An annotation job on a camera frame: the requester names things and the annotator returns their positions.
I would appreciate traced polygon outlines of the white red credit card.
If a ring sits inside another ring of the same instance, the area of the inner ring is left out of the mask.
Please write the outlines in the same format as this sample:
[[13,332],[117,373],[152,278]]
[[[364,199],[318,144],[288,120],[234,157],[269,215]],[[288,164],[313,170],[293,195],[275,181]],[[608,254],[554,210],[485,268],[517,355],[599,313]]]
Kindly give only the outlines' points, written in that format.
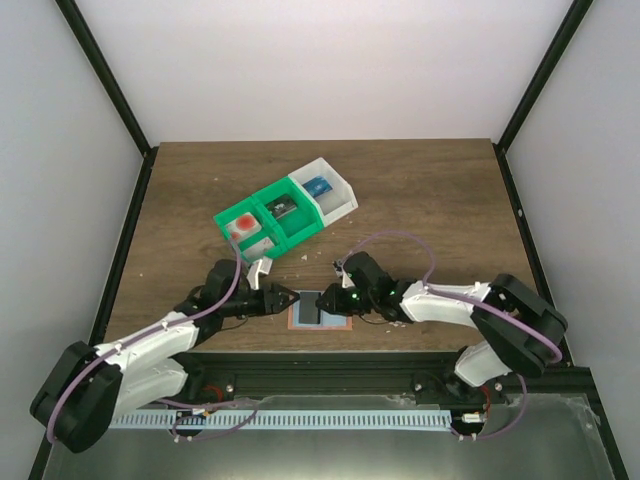
[[258,240],[253,245],[249,246],[242,252],[242,254],[248,262],[254,262],[257,259],[263,257],[274,247],[275,243],[273,242],[273,240],[270,237],[266,236],[261,240]]

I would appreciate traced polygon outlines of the green front plastic bin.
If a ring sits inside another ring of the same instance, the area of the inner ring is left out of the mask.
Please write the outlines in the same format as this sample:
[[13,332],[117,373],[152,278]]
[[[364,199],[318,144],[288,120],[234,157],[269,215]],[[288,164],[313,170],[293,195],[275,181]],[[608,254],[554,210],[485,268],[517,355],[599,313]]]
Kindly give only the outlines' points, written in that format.
[[247,262],[262,256],[276,259],[287,250],[282,228],[255,196],[216,214],[214,221],[223,237],[238,246]]

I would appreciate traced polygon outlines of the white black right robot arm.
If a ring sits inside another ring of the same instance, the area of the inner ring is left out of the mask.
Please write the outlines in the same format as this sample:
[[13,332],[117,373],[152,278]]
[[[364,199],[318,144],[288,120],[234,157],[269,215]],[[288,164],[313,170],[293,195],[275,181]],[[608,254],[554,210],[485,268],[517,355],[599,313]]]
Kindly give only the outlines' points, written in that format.
[[481,335],[479,343],[461,350],[444,378],[445,393],[455,402],[468,402],[480,387],[511,373],[538,378],[563,359],[566,318],[510,274],[470,285],[395,279],[366,252],[349,256],[336,270],[340,282],[331,284],[316,302],[323,312],[376,313],[390,323],[435,321],[473,328]]

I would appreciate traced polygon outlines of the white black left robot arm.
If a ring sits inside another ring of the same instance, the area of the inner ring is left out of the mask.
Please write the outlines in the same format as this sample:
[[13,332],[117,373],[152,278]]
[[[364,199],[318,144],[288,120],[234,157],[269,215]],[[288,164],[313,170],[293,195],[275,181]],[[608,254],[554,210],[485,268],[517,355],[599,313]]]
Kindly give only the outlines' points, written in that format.
[[219,260],[155,323],[112,342],[69,345],[30,406],[47,440],[80,453],[114,420],[146,404],[196,402],[205,381],[190,350],[221,332],[227,318],[279,314],[299,300],[281,284],[260,284],[259,276],[255,267]]

